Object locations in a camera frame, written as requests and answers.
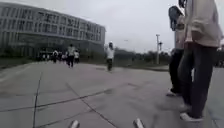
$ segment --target black pants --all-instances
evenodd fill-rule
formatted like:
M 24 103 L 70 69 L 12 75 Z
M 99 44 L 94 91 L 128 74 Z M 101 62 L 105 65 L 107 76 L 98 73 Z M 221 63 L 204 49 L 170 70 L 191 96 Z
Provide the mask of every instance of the black pants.
M 179 49 L 175 50 L 169 64 L 170 79 L 173 85 L 171 91 L 173 93 L 179 93 L 179 94 L 181 93 L 181 85 L 178 78 L 178 67 L 179 67 L 183 52 L 184 50 L 179 50 Z
M 184 102 L 192 106 L 188 114 L 199 118 L 207 100 L 216 48 L 188 42 L 181 60 L 178 74 Z M 194 68 L 194 81 L 191 72 Z
M 107 70 L 111 71 L 113 67 L 113 59 L 107 59 Z
M 74 64 L 74 56 L 68 56 L 68 66 L 73 67 Z
M 79 58 L 75 58 L 75 63 L 76 63 L 76 64 L 79 63 Z

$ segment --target sky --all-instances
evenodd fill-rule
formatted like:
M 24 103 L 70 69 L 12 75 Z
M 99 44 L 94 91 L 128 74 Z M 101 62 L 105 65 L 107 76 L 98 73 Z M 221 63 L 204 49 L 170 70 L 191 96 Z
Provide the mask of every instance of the sky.
M 106 27 L 106 43 L 136 52 L 156 50 L 156 34 L 162 50 L 174 47 L 168 8 L 178 0 L 0 0 L 41 7 L 84 18 Z M 224 30 L 224 1 L 216 0 Z

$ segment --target shoe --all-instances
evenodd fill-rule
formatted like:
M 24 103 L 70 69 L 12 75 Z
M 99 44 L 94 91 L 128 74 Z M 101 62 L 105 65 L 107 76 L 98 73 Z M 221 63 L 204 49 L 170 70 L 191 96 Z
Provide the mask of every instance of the shoe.
M 190 105 L 187 105 L 187 104 L 181 104 L 180 106 L 179 106 L 179 111 L 180 112 L 188 112 L 188 111 L 190 111 L 191 110 L 191 106 Z
M 203 121 L 203 118 L 193 118 L 193 117 L 190 117 L 189 114 L 187 113 L 181 113 L 180 114 L 180 118 L 186 122 L 201 122 Z
M 179 97 L 180 94 L 179 93 L 174 93 L 172 92 L 171 90 L 169 90 L 166 94 L 166 96 L 169 96 L 169 97 Z

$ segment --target paved plaza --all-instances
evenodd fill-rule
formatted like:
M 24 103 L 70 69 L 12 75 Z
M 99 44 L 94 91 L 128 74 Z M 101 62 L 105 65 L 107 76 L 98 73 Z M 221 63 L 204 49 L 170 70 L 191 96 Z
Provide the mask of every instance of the paved plaza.
M 32 63 L 0 72 L 1 128 L 223 128 L 224 69 L 214 69 L 201 123 L 180 120 L 181 98 L 165 96 L 167 72 L 64 63 Z

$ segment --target street lamp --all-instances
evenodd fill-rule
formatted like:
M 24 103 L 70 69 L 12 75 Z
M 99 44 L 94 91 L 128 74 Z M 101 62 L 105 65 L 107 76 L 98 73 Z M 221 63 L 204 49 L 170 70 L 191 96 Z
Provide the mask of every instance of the street lamp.
M 157 37 L 157 55 L 156 55 L 156 64 L 159 64 L 159 47 L 160 47 L 160 42 L 159 42 L 159 34 L 156 34 Z

